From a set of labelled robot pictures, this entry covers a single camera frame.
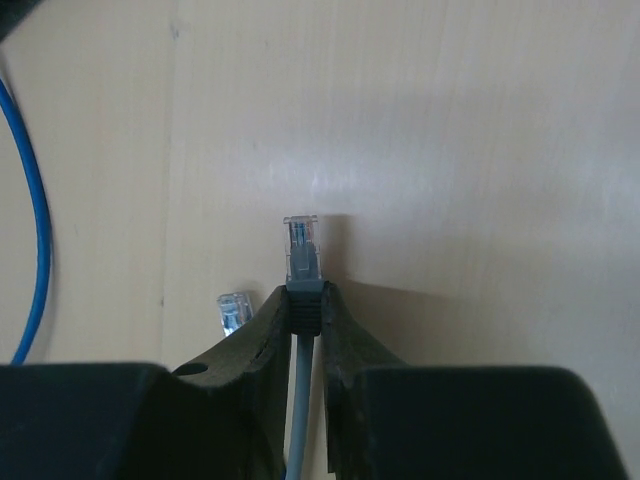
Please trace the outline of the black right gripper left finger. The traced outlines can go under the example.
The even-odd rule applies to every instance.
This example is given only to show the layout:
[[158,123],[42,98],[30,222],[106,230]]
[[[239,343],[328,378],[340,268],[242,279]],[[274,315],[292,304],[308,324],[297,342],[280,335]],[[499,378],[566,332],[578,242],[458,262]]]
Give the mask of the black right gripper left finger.
[[175,370],[67,363],[1,370],[5,479],[278,479],[291,338],[276,288]]

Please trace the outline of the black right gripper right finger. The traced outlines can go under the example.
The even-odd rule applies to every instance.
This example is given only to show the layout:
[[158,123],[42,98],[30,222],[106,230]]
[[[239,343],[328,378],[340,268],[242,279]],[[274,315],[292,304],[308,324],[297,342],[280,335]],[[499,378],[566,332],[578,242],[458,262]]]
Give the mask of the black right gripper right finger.
[[417,367],[321,303],[328,469],[339,479],[624,479],[588,385],[544,366]]

